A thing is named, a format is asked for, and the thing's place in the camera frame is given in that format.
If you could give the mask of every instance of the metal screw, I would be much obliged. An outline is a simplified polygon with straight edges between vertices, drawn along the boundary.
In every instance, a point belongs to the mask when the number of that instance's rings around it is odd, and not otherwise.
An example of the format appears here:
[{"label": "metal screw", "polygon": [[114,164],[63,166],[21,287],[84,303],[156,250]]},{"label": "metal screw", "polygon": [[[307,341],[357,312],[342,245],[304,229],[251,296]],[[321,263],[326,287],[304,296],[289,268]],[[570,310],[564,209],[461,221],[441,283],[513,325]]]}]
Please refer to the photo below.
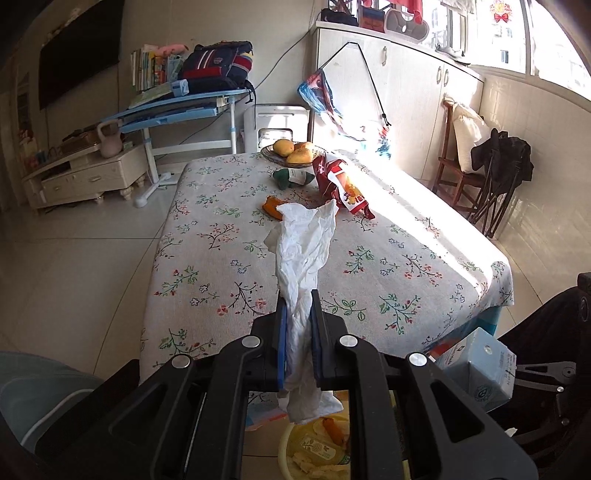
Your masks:
[{"label": "metal screw", "polygon": [[343,335],[339,338],[339,342],[342,346],[353,347],[357,345],[357,339],[353,335]]},{"label": "metal screw", "polygon": [[187,368],[191,363],[191,357],[188,355],[175,355],[171,362],[174,368]]},{"label": "metal screw", "polygon": [[411,353],[408,357],[408,361],[411,362],[415,367],[423,367],[427,365],[427,357],[422,353]]},{"label": "metal screw", "polygon": [[242,344],[246,348],[256,348],[261,344],[261,339],[255,335],[249,335],[242,339]]}]

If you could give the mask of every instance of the desk leg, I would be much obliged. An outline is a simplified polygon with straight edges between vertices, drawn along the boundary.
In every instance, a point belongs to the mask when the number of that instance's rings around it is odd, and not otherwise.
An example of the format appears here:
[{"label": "desk leg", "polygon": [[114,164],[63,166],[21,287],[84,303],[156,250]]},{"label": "desk leg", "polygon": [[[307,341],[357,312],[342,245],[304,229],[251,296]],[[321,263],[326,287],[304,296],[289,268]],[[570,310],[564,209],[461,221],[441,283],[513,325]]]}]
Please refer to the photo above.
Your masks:
[{"label": "desk leg", "polygon": [[232,95],[230,97],[230,143],[232,144],[232,153],[236,153],[236,119],[234,114],[236,111],[236,99]]},{"label": "desk leg", "polygon": [[170,173],[168,172],[163,173],[161,177],[158,177],[158,170],[156,170],[156,160],[154,159],[154,152],[152,152],[150,131],[147,128],[142,129],[142,136],[144,137],[144,148],[146,149],[146,156],[148,157],[148,166],[150,169],[150,180],[152,180],[152,185],[149,189],[135,198],[134,205],[137,208],[142,208],[145,206],[148,203],[148,198],[150,195],[152,195],[155,190],[162,185],[162,182],[170,179]]},{"label": "desk leg", "polygon": [[152,180],[152,183],[158,183],[158,170],[156,170],[156,160],[154,158],[154,153],[152,153],[152,139],[150,138],[150,131],[148,128],[142,129],[142,136],[144,137],[144,148],[146,149],[146,156],[148,157],[150,179]]}]

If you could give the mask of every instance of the orange object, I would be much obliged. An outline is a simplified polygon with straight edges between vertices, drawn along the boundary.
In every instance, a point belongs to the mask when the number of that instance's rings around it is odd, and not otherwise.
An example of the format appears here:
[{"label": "orange object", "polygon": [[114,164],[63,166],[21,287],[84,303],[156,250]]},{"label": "orange object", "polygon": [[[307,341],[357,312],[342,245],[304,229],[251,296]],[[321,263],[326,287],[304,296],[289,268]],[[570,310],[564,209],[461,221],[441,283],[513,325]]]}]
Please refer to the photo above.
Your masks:
[{"label": "orange object", "polygon": [[269,195],[267,197],[267,201],[263,203],[262,209],[265,210],[267,215],[276,218],[277,220],[283,220],[283,215],[277,211],[277,207],[279,205],[283,205],[284,203],[289,203],[287,200],[280,200],[274,195]]},{"label": "orange object", "polygon": [[332,418],[327,417],[322,419],[322,426],[326,430],[326,433],[329,434],[330,439],[335,445],[343,446],[345,443],[345,435],[343,435],[343,432],[340,431],[340,428],[336,425]]}]

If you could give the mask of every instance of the bottle label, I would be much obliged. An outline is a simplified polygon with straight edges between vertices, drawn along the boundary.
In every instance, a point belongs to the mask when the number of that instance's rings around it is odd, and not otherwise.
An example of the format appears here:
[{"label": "bottle label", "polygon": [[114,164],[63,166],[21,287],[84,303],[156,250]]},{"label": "bottle label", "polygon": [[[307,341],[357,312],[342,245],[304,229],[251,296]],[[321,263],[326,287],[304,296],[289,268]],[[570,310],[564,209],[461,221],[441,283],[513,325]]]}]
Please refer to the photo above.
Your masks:
[{"label": "bottle label", "polygon": [[305,436],[300,442],[300,446],[307,452],[314,453],[326,461],[332,460],[336,455],[336,450],[334,448],[329,447],[310,436]]},{"label": "bottle label", "polygon": [[290,181],[299,185],[306,184],[306,171],[299,168],[288,168],[290,171]]},{"label": "bottle label", "polygon": [[338,465],[347,465],[351,461],[351,456],[345,453],[343,459],[338,463]]}]

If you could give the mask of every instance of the wall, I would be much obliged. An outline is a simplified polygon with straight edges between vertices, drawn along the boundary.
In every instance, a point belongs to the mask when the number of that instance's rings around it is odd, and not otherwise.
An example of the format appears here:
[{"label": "wall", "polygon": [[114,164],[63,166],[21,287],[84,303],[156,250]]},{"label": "wall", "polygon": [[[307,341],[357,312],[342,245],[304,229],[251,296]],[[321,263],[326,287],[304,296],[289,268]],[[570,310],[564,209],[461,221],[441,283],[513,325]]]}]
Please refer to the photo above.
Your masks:
[{"label": "wall", "polygon": [[[60,143],[77,128],[97,122],[126,108],[134,96],[129,54],[143,44],[197,43],[220,40],[250,40],[254,66],[249,76],[257,85],[280,55],[295,43],[316,19],[321,0],[126,0],[121,32],[120,62],[74,88],[46,110],[39,111],[37,98],[39,52],[47,32],[63,23],[74,7],[82,10],[97,0],[54,0],[31,24],[19,44],[16,61],[18,77],[31,79],[31,117],[40,148]],[[307,42],[302,41],[282,61],[258,90],[258,102],[301,102],[296,94],[303,78]],[[227,115],[203,137],[226,137]],[[159,147],[185,139],[208,121],[187,122],[160,128],[152,136]],[[242,126],[242,115],[238,127]]]},{"label": "wall", "polygon": [[541,301],[591,271],[591,113],[553,93],[487,74],[480,114],[526,140],[532,182],[497,233]]}]

